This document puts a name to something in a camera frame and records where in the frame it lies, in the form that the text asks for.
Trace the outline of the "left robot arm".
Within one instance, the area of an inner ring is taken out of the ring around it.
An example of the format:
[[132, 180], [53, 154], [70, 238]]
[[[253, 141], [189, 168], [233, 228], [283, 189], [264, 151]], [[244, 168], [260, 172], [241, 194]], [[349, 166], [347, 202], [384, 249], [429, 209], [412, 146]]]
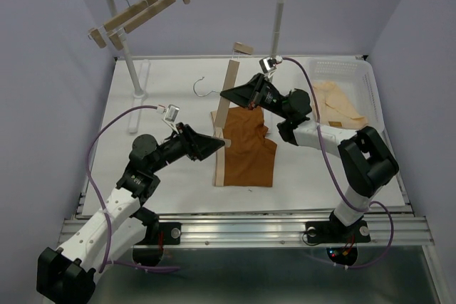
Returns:
[[160, 183], [157, 172], [182, 157], [202, 161], [224, 145], [182, 123], [162, 144], [136, 137], [108, 199], [72, 237], [38, 257], [36, 290], [54, 303], [87, 303], [109, 266], [136, 243], [157, 238], [158, 216], [144, 206]]

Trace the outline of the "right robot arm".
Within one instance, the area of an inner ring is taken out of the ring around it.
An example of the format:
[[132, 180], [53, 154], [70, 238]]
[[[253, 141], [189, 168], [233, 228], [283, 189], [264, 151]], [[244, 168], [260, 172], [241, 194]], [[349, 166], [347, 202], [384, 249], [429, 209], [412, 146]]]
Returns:
[[306, 224], [305, 243], [370, 242], [363, 216], [372, 198], [399, 172], [398, 163], [375, 128], [352, 131], [323, 126], [309, 117], [313, 108], [305, 90], [293, 89], [282, 95], [261, 73], [244, 85], [222, 91], [221, 96], [242, 108], [260, 107], [282, 117], [277, 127], [283, 141], [340, 159], [348, 188], [328, 220]]

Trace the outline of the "brown underwear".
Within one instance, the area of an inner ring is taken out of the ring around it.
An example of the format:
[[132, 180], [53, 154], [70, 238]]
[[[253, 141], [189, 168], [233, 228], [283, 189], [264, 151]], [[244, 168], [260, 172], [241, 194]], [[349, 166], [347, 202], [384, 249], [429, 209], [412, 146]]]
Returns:
[[214, 186], [273, 186], [277, 143], [266, 138], [268, 130], [261, 108], [228, 110], [224, 129], [215, 129], [231, 145], [216, 152]]

